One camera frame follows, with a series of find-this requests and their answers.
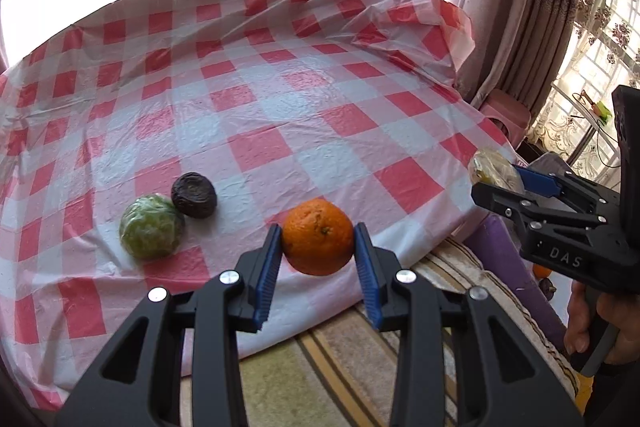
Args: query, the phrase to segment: green vegetable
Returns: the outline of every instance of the green vegetable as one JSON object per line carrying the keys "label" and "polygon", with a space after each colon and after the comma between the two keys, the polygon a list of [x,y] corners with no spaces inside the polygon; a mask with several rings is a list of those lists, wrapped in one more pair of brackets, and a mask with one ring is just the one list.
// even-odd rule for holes
{"label": "green vegetable", "polygon": [[131,203],[120,220],[120,242],[136,259],[148,261],[175,251],[184,233],[184,216],[169,198],[148,194]]}

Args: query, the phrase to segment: pink plastic stool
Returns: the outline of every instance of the pink plastic stool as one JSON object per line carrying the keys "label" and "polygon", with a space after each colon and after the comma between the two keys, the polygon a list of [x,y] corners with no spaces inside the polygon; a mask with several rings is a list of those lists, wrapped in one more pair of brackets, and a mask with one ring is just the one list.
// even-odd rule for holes
{"label": "pink plastic stool", "polygon": [[482,102],[480,112],[498,126],[514,149],[524,140],[531,113],[512,96],[494,89]]}

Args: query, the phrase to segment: checkered tablecloth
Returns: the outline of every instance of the checkered tablecloth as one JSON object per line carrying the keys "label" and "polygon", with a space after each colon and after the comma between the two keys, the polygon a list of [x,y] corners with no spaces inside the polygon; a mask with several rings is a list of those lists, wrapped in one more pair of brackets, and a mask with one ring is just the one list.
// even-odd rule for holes
{"label": "checkered tablecloth", "polygon": [[[476,148],[513,155],[450,87],[470,34],[442,0],[119,0],[0,76],[1,356],[30,403],[60,406],[149,288],[201,286],[310,198],[418,261],[471,210]],[[124,208],[187,171],[215,185],[214,218],[137,264]],[[353,263],[283,261],[241,354],[359,298]]]}

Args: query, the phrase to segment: striped fabric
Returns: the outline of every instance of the striped fabric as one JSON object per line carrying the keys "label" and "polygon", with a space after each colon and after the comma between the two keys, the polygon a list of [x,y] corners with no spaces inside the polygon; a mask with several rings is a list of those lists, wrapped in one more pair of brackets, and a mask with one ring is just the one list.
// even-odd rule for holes
{"label": "striped fabric", "polygon": [[[446,239],[414,269],[443,289],[482,285],[508,312],[574,397],[578,380],[513,293],[475,255]],[[456,375],[444,332],[446,426],[456,424]],[[396,379],[398,332],[378,333],[357,305],[284,343],[242,360],[244,400],[252,427],[385,427]],[[191,380],[182,382],[182,424],[191,426]]]}

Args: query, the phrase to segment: orange fruit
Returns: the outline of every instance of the orange fruit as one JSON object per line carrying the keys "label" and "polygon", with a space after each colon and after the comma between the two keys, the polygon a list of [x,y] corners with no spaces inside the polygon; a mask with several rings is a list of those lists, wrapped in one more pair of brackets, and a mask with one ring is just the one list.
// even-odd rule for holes
{"label": "orange fruit", "polygon": [[299,272],[330,275],[353,255],[353,225],[329,201],[305,201],[293,208],[282,224],[282,251]]}
{"label": "orange fruit", "polygon": [[550,268],[540,266],[540,264],[533,265],[533,275],[536,276],[536,279],[546,279],[546,277],[549,277],[553,272]]}

